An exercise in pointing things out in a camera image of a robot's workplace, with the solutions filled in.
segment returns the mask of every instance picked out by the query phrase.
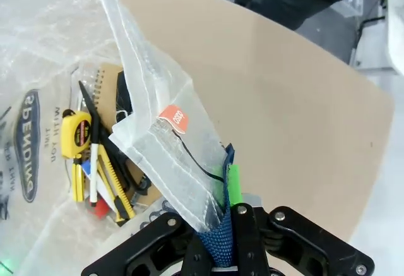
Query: black oval logo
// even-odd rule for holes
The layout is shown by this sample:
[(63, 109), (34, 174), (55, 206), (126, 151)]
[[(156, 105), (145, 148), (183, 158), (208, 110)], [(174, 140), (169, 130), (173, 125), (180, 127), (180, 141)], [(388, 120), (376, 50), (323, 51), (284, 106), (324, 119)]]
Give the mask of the black oval logo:
[(40, 107), (37, 90), (25, 94), (15, 129), (15, 148), (24, 199), (32, 202), (38, 190)]

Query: blue woven strap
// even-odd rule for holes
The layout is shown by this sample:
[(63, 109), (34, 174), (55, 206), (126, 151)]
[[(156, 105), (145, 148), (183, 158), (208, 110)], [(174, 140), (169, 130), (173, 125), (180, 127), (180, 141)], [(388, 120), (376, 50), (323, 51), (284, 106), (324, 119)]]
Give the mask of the blue woven strap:
[(227, 157), (223, 163), (223, 193), (225, 196), (225, 212), (220, 225), (209, 232), (198, 233), (205, 248), (211, 254), (216, 267), (227, 268), (233, 265), (233, 229), (230, 214), (230, 199), (227, 189), (229, 165), (234, 160), (234, 149), (231, 144), (226, 148)]

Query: clear plastic bin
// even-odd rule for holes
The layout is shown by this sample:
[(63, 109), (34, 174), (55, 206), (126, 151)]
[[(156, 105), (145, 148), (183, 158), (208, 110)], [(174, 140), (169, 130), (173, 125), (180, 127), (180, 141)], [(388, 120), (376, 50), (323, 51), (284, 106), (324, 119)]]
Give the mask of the clear plastic bin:
[(364, 13), (364, 0), (341, 0), (331, 6), (342, 16), (362, 16)]

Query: beige tabletop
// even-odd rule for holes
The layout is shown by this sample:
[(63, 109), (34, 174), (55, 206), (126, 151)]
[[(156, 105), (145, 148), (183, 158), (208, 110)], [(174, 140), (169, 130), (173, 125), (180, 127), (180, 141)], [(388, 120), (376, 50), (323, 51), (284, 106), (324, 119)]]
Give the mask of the beige tabletop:
[(223, 143), (234, 145), (243, 192), (348, 239), (379, 172), (392, 100), (320, 47), (228, 1), (122, 2), (193, 78)]

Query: green object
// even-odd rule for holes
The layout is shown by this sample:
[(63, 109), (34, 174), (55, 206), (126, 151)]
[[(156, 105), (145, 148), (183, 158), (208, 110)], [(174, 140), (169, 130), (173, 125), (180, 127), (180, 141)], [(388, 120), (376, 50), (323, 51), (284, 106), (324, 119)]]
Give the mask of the green object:
[(240, 169), (237, 164), (229, 167), (229, 182), (227, 185), (230, 196), (230, 206), (242, 203), (241, 185), (240, 185)]

